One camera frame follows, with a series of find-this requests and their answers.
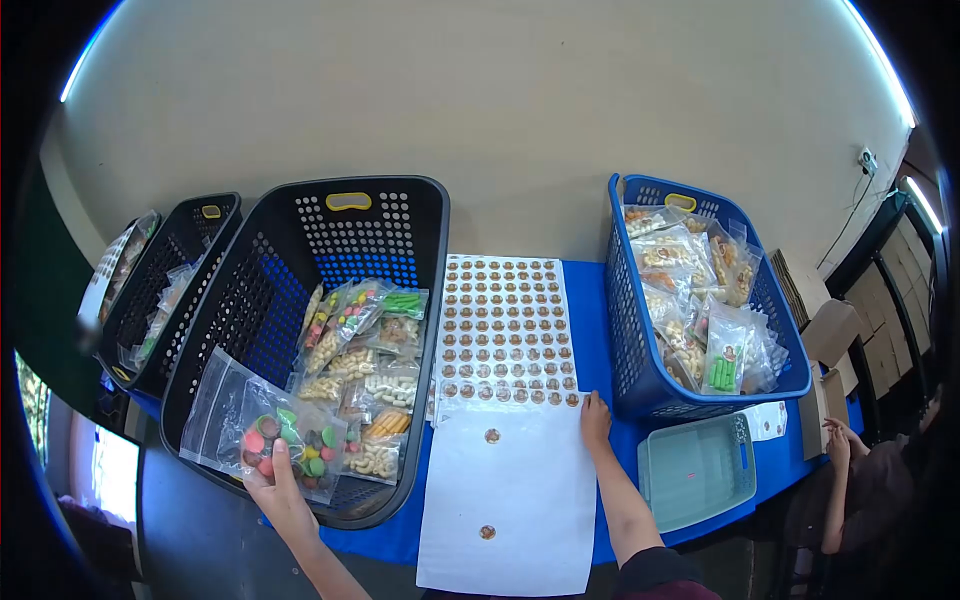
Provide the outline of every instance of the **electrical cord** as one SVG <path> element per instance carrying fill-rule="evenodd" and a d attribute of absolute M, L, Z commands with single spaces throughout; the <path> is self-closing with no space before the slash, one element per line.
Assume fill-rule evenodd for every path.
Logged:
<path fill-rule="evenodd" d="M 856 185 L 859 186 L 860 182 L 863 181 L 863 176 L 860 176 L 860 179 L 857 181 Z M 817 263 L 817 269 L 820 268 L 825 262 L 827 262 L 827 257 L 830 256 L 830 253 L 833 252 L 833 248 L 837 245 L 837 242 L 840 241 L 840 238 L 843 237 L 844 232 L 847 230 L 847 226 L 850 224 L 850 221 L 853 219 L 853 215 L 856 213 L 856 210 L 860 207 L 860 203 L 863 202 L 863 199 L 867 197 L 867 191 L 870 190 L 871 183 L 874 182 L 874 176 L 870 175 L 870 179 L 867 181 L 867 186 L 863 188 L 863 193 L 860 194 L 860 199 L 853 204 L 853 210 L 850 211 L 850 215 L 847 217 L 847 223 L 843 224 L 843 228 L 840 229 L 840 234 L 837 235 L 837 238 L 833 240 L 833 243 L 830 244 L 829 250 L 824 254 L 824 257 L 820 259 L 820 262 Z M 856 196 L 856 187 L 853 188 L 853 195 Z"/>

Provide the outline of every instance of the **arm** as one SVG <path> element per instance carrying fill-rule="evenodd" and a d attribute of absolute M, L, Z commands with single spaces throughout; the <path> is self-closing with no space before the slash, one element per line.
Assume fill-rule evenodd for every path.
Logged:
<path fill-rule="evenodd" d="M 610 542 L 617 566 L 623 566 L 641 550 L 663 546 L 657 523 L 634 483 L 616 460 L 610 446 L 610 410 L 593 392 L 584 402 L 580 429 L 584 444 L 593 459 L 600 485 Z"/>
<path fill-rule="evenodd" d="M 274 441 L 273 465 L 275 485 L 254 470 L 244 477 L 244 487 L 286 542 L 310 583 L 322 598 L 370 600 L 320 540 L 320 525 L 300 495 L 290 467 L 290 452 L 282 439 Z"/>
<path fill-rule="evenodd" d="M 833 463 L 833 488 L 827 503 L 827 517 L 824 523 L 824 538 L 820 551 L 824 554 L 836 554 L 843 541 L 844 510 L 847 501 L 847 478 L 850 472 L 850 441 L 839 427 L 830 429 L 830 441 L 827 452 Z"/>

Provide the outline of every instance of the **hand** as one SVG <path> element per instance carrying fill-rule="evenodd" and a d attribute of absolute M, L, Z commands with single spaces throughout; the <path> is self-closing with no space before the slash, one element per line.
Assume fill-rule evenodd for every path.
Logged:
<path fill-rule="evenodd" d="M 610 445 L 610 424 L 610 409 L 607 408 L 607 402 L 604 402 L 597 391 L 593 390 L 580 409 L 580 435 L 584 438 L 584 445 L 591 454 L 604 445 Z"/>
<path fill-rule="evenodd" d="M 290 467 L 290 448 L 281 438 L 274 441 L 274 479 L 276 485 L 270 485 L 254 469 L 244 477 L 243 485 L 296 556 L 311 544 L 321 543 L 320 524 L 300 495 Z"/>
<path fill-rule="evenodd" d="M 840 419 L 825 417 L 823 426 L 826 427 L 828 431 L 832 431 L 833 429 L 839 429 L 840 432 L 843 434 L 843 436 L 847 438 L 849 442 L 860 441 L 860 436 L 853 433 L 853 431 L 846 424 L 844 424 L 844 422 L 842 422 Z"/>
<path fill-rule="evenodd" d="M 839 427 L 830 428 L 830 441 L 827 442 L 827 454 L 833 463 L 833 468 L 846 471 L 850 468 L 850 440 L 840 431 Z"/>

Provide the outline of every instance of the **white paper sheet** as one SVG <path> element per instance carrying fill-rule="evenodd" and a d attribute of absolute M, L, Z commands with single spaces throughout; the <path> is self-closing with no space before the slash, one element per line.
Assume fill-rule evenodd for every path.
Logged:
<path fill-rule="evenodd" d="M 434 433 L 417 585 L 504 596 L 583 593 L 596 471 L 580 440 L 580 411 L 467 403 L 446 400 Z M 490 429 L 500 435 L 496 444 L 485 439 Z M 492 539 L 481 537 L 484 526 L 495 530 Z"/>
<path fill-rule="evenodd" d="M 783 401 L 767 402 L 737 411 L 750 424 L 750 438 L 754 442 L 773 440 L 786 433 L 786 405 Z"/>
<path fill-rule="evenodd" d="M 451 255 L 447 263 L 417 585 L 505 596 L 583 593 L 593 555 L 596 471 L 580 438 L 583 393 L 561 261 Z M 511 307 L 518 314 L 510 314 Z M 541 314 L 542 307 L 549 314 Z M 498 333 L 504 336 L 499 344 Z M 479 334 L 488 341 L 478 344 Z M 531 334 L 537 339 L 528 340 Z M 518 348 L 522 357 L 513 356 Z M 505 355 L 498 357 L 498 349 Z M 517 365 L 523 371 L 515 372 Z M 497 374 L 498 367 L 508 372 Z M 506 399 L 490 393 L 504 388 Z M 485 437 L 489 430 L 499 436 L 494 444 Z M 495 531 L 489 540 L 481 537 L 485 526 Z"/>

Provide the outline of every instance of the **fluorescent light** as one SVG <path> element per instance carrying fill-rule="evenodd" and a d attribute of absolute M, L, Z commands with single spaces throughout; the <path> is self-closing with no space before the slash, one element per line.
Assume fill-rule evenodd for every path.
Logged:
<path fill-rule="evenodd" d="M 77 59 L 77 64 L 73 65 L 73 71 L 70 72 L 70 78 L 66 80 L 66 85 L 63 87 L 63 92 L 60 94 L 60 101 L 66 102 L 66 97 L 70 95 L 70 88 L 73 87 L 73 81 L 77 79 L 77 73 L 80 72 L 80 67 L 84 64 L 86 60 L 86 55 L 89 54 L 90 48 L 93 47 L 93 42 L 97 41 L 97 37 L 100 36 L 100 32 L 104 30 L 104 27 L 107 26 L 107 21 L 113 16 L 116 10 L 120 7 L 123 2 L 118 2 L 116 6 L 110 9 L 110 12 L 107 13 L 107 16 L 104 17 L 104 20 L 100 22 L 100 25 L 97 26 L 97 31 L 93 32 L 93 36 L 90 38 L 90 41 L 84 46 L 84 51 L 80 54 L 80 57 Z"/>
<path fill-rule="evenodd" d="M 890 90 L 894 94 L 894 98 L 897 100 L 897 106 L 900 108 L 900 115 L 902 115 L 903 120 L 906 121 L 906 124 L 913 129 L 917 127 L 917 121 L 914 119 L 913 108 L 910 106 L 910 100 L 906 97 L 906 92 L 903 90 L 903 85 L 900 84 L 900 78 L 897 77 L 897 71 L 894 71 L 894 65 L 890 64 L 890 60 L 887 59 L 887 53 L 883 52 L 883 48 L 880 47 L 880 42 L 876 40 L 874 32 L 870 30 L 870 26 L 867 25 L 867 22 L 863 20 L 863 17 L 860 16 L 860 13 L 856 8 L 853 7 L 850 0 L 843 0 L 844 5 L 847 7 L 847 10 L 850 11 L 850 14 L 853 15 L 853 19 L 856 21 L 856 24 L 860 26 L 860 29 L 863 30 L 863 35 L 867 37 L 870 41 L 871 47 L 874 49 L 874 54 L 880 60 L 880 64 L 883 65 L 883 70 L 886 71 L 887 80 L 890 85 Z"/>
<path fill-rule="evenodd" d="M 930 218 L 930 222 L 933 224 L 933 228 L 936 229 L 937 234 L 944 232 L 944 228 L 940 225 L 940 219 L 937 219 L 937 215 L 933 213 L 933 208 L 930 207 L 930 203 L 926 201 L 926 196 L 924 192 L 920 191 L 920 186 L 917 185 L 913 178 L 909 175 L 904 177 L 906 180 L 907 186 L 910 188 L 910 191 L 913 192 L 914 197 L 920 201 L 920 205 L 926 211 L 926 216 Z"/>

